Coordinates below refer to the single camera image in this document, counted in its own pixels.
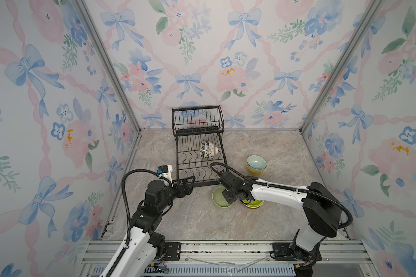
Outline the lime green bowl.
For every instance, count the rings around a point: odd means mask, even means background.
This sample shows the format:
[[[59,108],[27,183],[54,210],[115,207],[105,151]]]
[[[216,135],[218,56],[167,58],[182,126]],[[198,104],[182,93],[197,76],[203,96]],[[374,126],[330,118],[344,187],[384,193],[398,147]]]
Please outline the lime green bowl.
[[[247,208],[257,209],[257,208],[260,208],[263,205],[264,201],[262,201],[262,200],[242,200],[241,203]]]

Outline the blue yellow patterned bowl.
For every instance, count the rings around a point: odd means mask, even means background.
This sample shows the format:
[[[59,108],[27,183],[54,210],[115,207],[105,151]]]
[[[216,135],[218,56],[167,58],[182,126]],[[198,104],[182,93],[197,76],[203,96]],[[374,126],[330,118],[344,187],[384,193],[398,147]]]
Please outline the blue yellow patterned bowl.
[[[202,160],[209,160],[211,156],[211,142],[202,141],[200,145],[200,157]]]

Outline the white maroon patterned bowl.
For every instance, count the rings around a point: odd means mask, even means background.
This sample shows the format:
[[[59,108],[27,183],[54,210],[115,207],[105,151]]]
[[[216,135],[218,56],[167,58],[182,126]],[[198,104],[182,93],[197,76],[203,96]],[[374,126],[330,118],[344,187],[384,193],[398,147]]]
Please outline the white maroon patterned bowl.
[[[209,143],[209,158],[214,159],[218,155],[218,147],[210,142]]]

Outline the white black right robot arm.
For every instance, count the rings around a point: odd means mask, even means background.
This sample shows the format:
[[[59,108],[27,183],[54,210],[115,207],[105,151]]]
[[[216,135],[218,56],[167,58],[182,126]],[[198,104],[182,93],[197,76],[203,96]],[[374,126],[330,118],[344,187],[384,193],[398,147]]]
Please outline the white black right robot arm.
[[[320,183],[291,187],[256,177],[237,176],[231,171],[221,171],[219,182],[225,188],[223,195],[229,203],[272,202],[303,212],[306,225],[295,233],[284,250],[273,250],[276,260],[297,260],[311,266],[317,260],[322,241],[336,237],[340,229],[343,208]]]

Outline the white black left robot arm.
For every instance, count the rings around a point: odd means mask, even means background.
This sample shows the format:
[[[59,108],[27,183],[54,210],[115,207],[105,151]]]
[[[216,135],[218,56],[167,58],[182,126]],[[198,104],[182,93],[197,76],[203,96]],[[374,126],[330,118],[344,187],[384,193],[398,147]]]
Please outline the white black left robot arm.
[[[125,191],[122,192],[127,211],[127,233],[102,277],[140,277],[148,265],[165,256],[165,237],[156,233],[158,225],[176,198],[193,192],[195,177],[172,181],[166,185],[158,179],[147,185],[144,200],[134,214],[129,212]]]

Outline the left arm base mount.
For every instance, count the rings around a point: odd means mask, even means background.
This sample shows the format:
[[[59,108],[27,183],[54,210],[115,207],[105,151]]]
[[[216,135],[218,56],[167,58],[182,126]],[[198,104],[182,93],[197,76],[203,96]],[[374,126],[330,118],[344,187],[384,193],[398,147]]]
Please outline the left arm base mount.
[[[178,262],[181,255],[181,242],[160,242],[154,246],[156,255],[154,261]]]

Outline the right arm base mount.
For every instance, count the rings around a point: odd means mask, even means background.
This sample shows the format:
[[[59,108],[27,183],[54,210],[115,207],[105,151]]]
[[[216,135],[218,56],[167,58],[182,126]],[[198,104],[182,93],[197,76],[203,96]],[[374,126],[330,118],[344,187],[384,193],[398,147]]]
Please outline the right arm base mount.
[[[312,263],[322,260],[320,254],[320,242],[317,243],[313,250],[308,252],[298,246],[295,246],[292,242],[274,242],[271,244],[272,251],[270,257],[278,262],[301,262]]]

